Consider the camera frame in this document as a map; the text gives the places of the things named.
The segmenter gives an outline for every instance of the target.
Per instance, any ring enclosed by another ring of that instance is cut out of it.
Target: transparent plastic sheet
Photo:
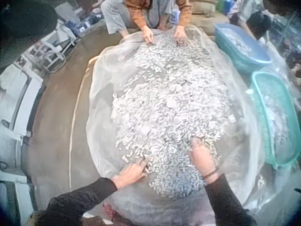
[[[298,99],[301,98],[301,92],[295,77],[292,76],[291,70],[285,60],[280,56],[276,47],[271,42],[268,42],[263,48],[265,48],[271,57],[272,63],[270,66],[262,68],[261,71],[269,72],[282,79],[290,91],[294,100],[296,113],[298,114],[301,111],[301,105],[298,102]],[[245,208],[253,210],[254,213],[259,212],[265,204],[282,191],[289,178],[298,173],[300,173],[300,167],[297,162],[292,164],[292,166],[280,167],[278,169],[273,169],[270,165],[266,164],[257,177],[254,189],[245,203]]]
[[[296,78],[291,74],[291,70],[287,66],[285,60],[278,53],[276,47],[268,42],[263,46],[270,56],[272,63],[268,67],[264,67],[261,71],[270,72],[283,80],[286,87],[289,89],[296,107],[301,111],[301,105],[296,100],[301,98],[301,90],[297,85]]]
[[[160,30],[153,32],[155,40],[156,36],[164,34]],[[164,35],[172,36],[173,32],[172,29]],[[246,94],[246,85],[228,56],[198,28],[190,26],[186,33],[190,41],[197,42],[208,51],[215,72],[235,96],[233,114],[236,123],[230,124],[226,134],[214,145],[222,156],[220,172],[225,173],[232,190],[240,202],[245,203],[264,162],[253,104]],[[94,164],[103,177],[113,176],[125,165],[122,153],[115,147],[116,128],[111,121],[113,94],[121,91],[137,73],[138,68],[129,59],[143,44],[142,33],[134,33],[118,46],[105,49],[94,67],[87,140]],[[122,216],[137,225],[214,224],[214,213],[204,188],[184,198],[166,198],[148,186],[150,180],[151,176],[116,192],[109,202]]]

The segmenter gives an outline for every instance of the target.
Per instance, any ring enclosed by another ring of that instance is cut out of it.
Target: gray pants
[[[101,4],[109,34],[127,28],[137,28],[124,2],[125,0],[105,0]],[[159,24],[160,17],[170,15],[173,7],[174,0],[153,0],[152,8],[143,11],[147,26],[149,28],[156,28]]]

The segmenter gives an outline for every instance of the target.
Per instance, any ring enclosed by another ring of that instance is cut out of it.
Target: pile of white pieces
[[[244,55],[250,56],[252,49],[242,40],[242,38],[230,28],[221,28],[221,31],[227,38],[237,47],[237,49]]]
[[[146,159],[154,176],[149,186],[158,194],[185,197],[203,186],[187,154],[191,138],[201,137],[218,164],[214,141],[235,120],[229,115],[232,100],[208,52],[197,42],[177,46],[166,34],[155,42],[139,47],[131,59],[139,71],[123,95],[114,94],[116,147],[126,151],[125,162]]]
[[[275,156],[285,160],[289,156],[289,136],[287,127],[287,115],[277,100],[265,95],[264,102],[269,116],[270,133],[274,140]]]

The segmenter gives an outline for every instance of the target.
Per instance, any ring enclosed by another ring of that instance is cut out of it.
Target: bracelet
[[[216,168],[214,171],[212,171],[211,173],[203,176],[203,180],[206,180],[208,177],[211,177],[213,174],[217,173],[218,172],[218,168]]]

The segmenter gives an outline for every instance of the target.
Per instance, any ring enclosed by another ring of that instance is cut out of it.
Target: plastic basket
[[[280,78],[265,72],[254,72],[252,74],[251,89],[253,90],[252,96],[261,123],[265,161],[272,164],[274,168],[290,165],[300,154],[301,133],[293,100],[288,90]],[[286,150],[287,152],[285,157],[277,158],[275,156],[274,139],[271,134],[269,115],[263,99],[263,96],[266,94],[278,100],[277,103],[287,116],[288,142],[286,143],[286,147],[282,148],[282,150]]]
[[[244,55],[237,47],[227,38],[221,30],[228,28],[239,35],[246,45],[251,48],[251,56]],[[232,60],[238,72],[243,74],[252,74],[254,71],[259,71],[264,66],[271,63],[269,55],[265,50],[248,35],[243,29],[232,24],[216,24],[215,25],[215,41],[218,47],[223,50]]]

